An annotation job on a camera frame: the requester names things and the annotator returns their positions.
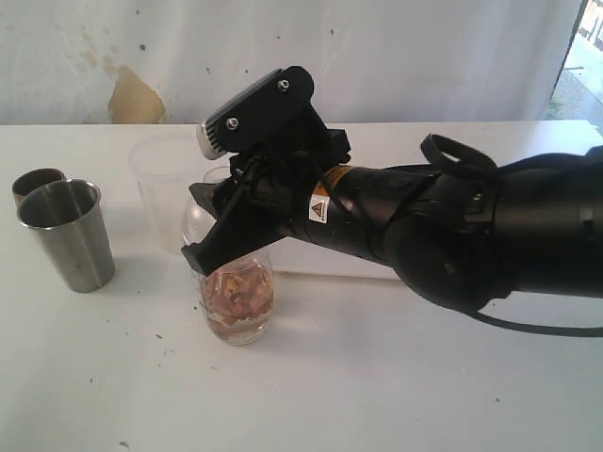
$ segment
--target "screw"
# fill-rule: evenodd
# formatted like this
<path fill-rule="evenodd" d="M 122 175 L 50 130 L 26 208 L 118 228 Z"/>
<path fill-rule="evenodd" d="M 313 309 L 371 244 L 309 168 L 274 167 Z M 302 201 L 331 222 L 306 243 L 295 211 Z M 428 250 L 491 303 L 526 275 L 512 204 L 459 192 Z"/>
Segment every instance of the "screw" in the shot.
<path fill-rule="evenodd" d="M 228 130 L 236 130 L 238 128 L 238 119 L 237 118 L 229 118 L 226 120 L 226 128 Z"/>
<path fill-rule="evenodd" d="M 279 91 L 285 92 L 289 89 L 289 81 L 288 80 L 279 80 L 279 83 L 276 84 L 276 87 Z"/>

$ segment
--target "glass jar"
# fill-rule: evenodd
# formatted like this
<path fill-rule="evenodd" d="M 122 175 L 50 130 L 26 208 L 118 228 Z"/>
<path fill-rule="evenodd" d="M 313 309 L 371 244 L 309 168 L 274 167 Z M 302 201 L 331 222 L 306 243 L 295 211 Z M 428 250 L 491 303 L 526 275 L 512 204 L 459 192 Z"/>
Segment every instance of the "glass jar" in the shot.
<path fill-rule="evenodd" d="M 230 175 L 229 171 L 228 167 L 212 169 L 204 182 L 220 182 Z M 185 244 L 201 242 L 214 223 L 190 197 L 182 221 Z M 264 334 L 274 304 L 268 247 L 240 257 L 209 276 L 192 273 L 207 324 L 219 339 L 231 346 L 244 346 Z"/>

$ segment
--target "white backdrop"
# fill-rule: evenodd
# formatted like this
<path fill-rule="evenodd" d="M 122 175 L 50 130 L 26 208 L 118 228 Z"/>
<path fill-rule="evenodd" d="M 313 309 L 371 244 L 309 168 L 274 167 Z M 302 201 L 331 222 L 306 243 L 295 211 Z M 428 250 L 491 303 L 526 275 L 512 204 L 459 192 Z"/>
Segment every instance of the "white backdrop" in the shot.
<path fill-rule="evenodd" d="M 579 3 L 0 0 L 0 123 L 111 122 L 121 66 L 150 87 L 123 105 L 201 121 L 292 64 L 325 121 L 539 119 Z"/>

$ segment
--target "metal cup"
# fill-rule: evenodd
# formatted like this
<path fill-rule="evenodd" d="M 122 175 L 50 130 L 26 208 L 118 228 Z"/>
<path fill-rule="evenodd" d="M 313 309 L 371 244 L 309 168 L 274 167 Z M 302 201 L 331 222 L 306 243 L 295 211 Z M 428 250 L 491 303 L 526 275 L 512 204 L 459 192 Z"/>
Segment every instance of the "metal cup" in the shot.
<path fill-rule="evenodd" d="M 36 188 L 45 186 L 54 181 L 66 179 L 65 174 L 60 169 L 40 168 L 27 172 L 12 184 L 12 197 L 15 199 L 17 207 L 29 193 Z"/>
<path fill-rule="evenodd" d="M 100 200 L 95 184 L 69 179 L 35 189 L 17 212 L 74 292 L 98 289 L 115 273 Z"/>

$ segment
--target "white table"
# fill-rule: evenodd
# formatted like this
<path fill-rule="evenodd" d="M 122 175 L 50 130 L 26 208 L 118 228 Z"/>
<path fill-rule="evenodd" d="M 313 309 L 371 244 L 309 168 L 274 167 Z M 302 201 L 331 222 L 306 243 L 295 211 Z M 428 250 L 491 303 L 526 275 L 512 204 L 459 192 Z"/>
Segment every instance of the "white table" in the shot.
<path fill-rule="evenodd" d="M 374 167 L 420 163 L 430 131 L 500 164 L 603 143 L 585 121 L 345 127 L 352 162 Z M 136 141 L 176 129 L 192 133 L 0 127 L 0 451 L 601 449 L 603 340 L 483 326 L 395 281 L 292 274 L 277 277 L 264 338 L 235 348 L 212 337 L 186 263 L 152 244 L 126 166 Z M 103 190 L 118 273 L 102 290 L 71 293 L 15 219 L 11 182 L 44 166 Z M 275 250 L 278 267 L 312 271 L 285 256 L 292 246 Z M 353 275 L 348 258 L 314 262 Z M 515 295 L 489 311 L 603 324 L 601 300 Z"/>

